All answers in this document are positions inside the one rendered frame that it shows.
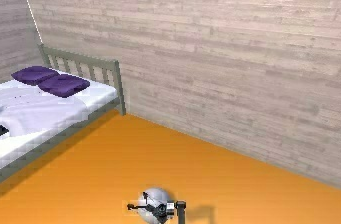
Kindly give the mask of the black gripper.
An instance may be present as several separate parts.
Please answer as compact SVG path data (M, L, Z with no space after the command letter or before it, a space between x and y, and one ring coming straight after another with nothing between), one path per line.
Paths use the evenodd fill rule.
M142 196L145 200L146 205L127 204L127 209L128 210L145 209L147 211L152 211L152 214L155 217L167 216L167 212L166 212L167 208L165 204L159 204L157 207L153 207L155 205L155 200L147 192L143 192Z

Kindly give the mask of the grey-green bed white mattress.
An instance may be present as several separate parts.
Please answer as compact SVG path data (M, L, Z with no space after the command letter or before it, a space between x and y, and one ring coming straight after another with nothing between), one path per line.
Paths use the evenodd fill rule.
M0 183L111 109L126 113L119 62L38 46L41 66L90 86L61 98L15 79L0 84Z

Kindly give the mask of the purple pillow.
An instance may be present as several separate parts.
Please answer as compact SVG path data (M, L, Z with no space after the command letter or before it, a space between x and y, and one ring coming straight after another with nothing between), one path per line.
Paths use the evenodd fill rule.
M41 82L38 87L52 95L67 98L90 86L90 82L77 76L62 74Z
M23 84L35 86L58 75L59 73L57 71L50 68L43 66L31 66L13 73L12 78Z

